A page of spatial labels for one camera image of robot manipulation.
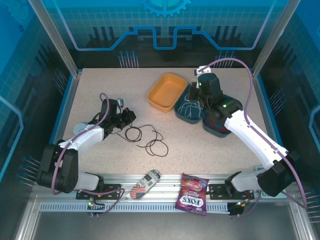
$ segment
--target american flag print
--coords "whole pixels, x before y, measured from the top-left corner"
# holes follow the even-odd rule
[[[145,195],[146,187],[145,186],[134,186],[130,191],[130,197],[132,199],[140,199]]]

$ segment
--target enclosure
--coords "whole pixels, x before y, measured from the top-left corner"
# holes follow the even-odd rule
[[[319,11],[316,0],[0,0],[1,239],[318,239]],[[237,201],[209,195],[206,217],[174,208],[182,173],[220,184],[261,165],[235,134],[212,133],[201,110],[192,125],[179,101],[168,113],[148,102],[164,74],[189,85],[196,68],[224,58],[251,70],[251,119],[301,156],[307,209],[263,193],[240,219],[217,210]],[[236,60],[214,64],[211,72],[223,93],[244,107],[250,81]],[[110,213],[91,219],[88,200],[76,199],[75,191],[52,195],[36,178],[45,146],[72,138],[77,124],[90,122],[101,92],[123,99],[135,112],[134,126],[152,125],[161,134],[165,145],[155,145],[157,155],[165,146],[168,152],[150,154],[121,138],[122,131],[84,153],[80,171],[126,191],[151,169],[162,174],[143,199],[123,197]],[[142,131],[143,145],[155,133]],[[286,192],[301,201],[296,183]]]

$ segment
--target orange tray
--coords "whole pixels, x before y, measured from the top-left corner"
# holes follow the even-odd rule
[[[150,105],[164,113],[170,112],[187,87],[187,81],[172,73],[164,74],[148,93]]]

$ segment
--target candy bag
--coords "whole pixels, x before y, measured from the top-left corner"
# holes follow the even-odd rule
[[[175,208],[193,214],[207,215],[206,193],[209,179],[182,173],[181,189]]]

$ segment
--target speckled countertop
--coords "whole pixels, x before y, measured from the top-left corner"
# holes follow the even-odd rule
[[[215,69],[223,93],[245,102],[249,92],[249,78],[245,69]],[[150,156],[143,148],[118,135],[110,135],[93,146],[79,159],[79,169],[95,174],[145,174],[158,169],[162,174],[231,174],[253,170],[260,165],[257,157],[234,134],[218,138],[202,128],[202,122],[191,125],[175,116],[172,110],[163,113],[151,107],[147,100],[150,89],[165,73],[179,75],[189,82],[193,68],[85,68],[77,87],[63,139],[73,136],[73,127],[89,122],[101,109],[99,94],[124,100],[124,106],[134,111],[133,125],[153,125],[169,147],[166,157]],[[250,118],[266,131],[256,93],[249,105]],[[151,129],[142,129],[139,143],[154,139]],[[163,154],[166,149],[156,143],[152,150]]]

